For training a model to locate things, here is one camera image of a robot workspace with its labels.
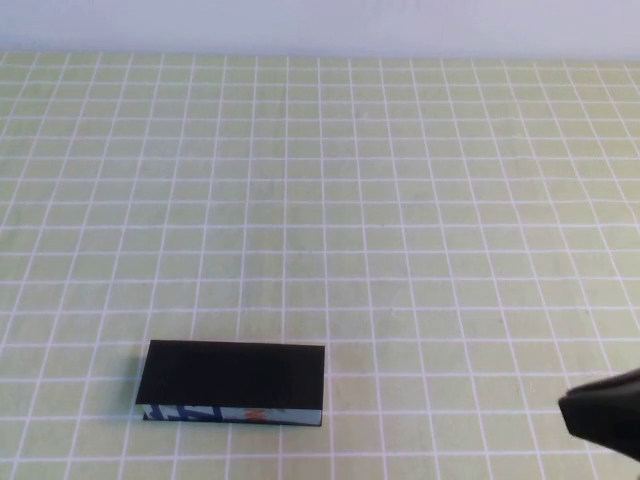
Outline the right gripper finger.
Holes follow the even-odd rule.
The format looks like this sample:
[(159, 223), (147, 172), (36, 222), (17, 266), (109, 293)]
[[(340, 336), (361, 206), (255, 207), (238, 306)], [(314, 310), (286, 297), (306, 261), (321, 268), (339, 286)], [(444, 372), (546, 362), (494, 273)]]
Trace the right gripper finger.
[(604, 396), (633, 398), (639, 396), (639, 369), (582, 384), (567, 392), (568, 396)]
[(639, 391), (567, 393), (558, 405), (570, 435), (629, 458), (639, 457)]

